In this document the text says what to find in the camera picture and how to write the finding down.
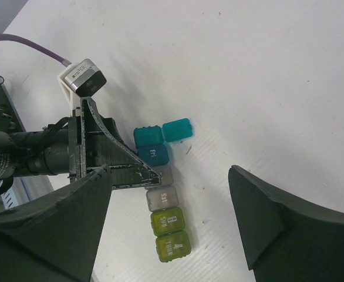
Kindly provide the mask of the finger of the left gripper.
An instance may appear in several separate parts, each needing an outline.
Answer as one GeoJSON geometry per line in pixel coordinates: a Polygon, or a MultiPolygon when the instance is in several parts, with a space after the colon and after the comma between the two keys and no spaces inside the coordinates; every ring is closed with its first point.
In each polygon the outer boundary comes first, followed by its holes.
{"type": "Polygon", "coordinates": [[[161,184],[161,176],[124,144],[114,119],[103,118],[92,98],[82,98],[79,118],[79,177],[83,178],[102,166],[111,170],[114,189],[161,184]]]}

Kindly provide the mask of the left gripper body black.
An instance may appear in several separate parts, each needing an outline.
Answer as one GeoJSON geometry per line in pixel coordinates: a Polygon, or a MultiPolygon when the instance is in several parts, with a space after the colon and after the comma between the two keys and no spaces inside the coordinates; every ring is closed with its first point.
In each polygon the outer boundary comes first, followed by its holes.
{"type": "Polygon", "coordinates": [[[42,132],[42,174],[79,177],[79,116],[63,117],[42,132]]]}

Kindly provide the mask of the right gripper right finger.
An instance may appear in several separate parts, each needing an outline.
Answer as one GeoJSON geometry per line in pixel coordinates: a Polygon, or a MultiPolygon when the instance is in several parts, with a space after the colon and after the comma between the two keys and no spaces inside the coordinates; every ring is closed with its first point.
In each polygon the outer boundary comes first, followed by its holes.
{"type": "Polygon", "coordinates": [[[344,213],[228,172],[248,269],[256,281],[344,281],[344,213]]]}

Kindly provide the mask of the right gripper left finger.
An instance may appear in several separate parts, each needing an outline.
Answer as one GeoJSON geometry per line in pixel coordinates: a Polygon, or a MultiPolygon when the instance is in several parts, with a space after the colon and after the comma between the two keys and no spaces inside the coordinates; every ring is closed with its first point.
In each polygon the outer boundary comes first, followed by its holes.
{"type": "Polygon", "coordinates": [[[0,281],[90,281],[112,193],[108,166],[0,213],[0,281]]]}

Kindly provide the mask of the weekly pill organizer strip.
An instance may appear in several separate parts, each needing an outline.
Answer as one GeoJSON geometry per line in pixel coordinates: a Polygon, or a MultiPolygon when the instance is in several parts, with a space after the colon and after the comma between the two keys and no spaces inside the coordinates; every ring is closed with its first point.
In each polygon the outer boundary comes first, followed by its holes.
{"type": "Polygon", "coordinates": [[[187,118],[167,122],[162,126],[136,128],[133,137],[137,155],[157,173],[159,184],[146,186],[146,200],[151,212],[151,228],[156,237],[156,251],[162,263],[180,259],[191,253],[186,221],[179,207],[173,186],[174,178],[168,166],[167,145],[192,137],[193,127],[187,118]]]}

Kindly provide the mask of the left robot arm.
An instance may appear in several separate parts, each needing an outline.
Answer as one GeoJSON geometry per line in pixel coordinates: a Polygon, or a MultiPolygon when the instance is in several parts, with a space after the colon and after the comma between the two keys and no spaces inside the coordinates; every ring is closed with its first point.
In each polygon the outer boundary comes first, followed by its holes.
{"type": "Polygon", "coordinates": [[[113,189],[157,186],[160,175],[120,137],[112,118],[103,118],[92,98],[82,98],[70,117],[38,132],[26,132],[16,117],[0,76],[0,193],[16,177],[67,173],[71,182],[107,166],[113,189]]]}

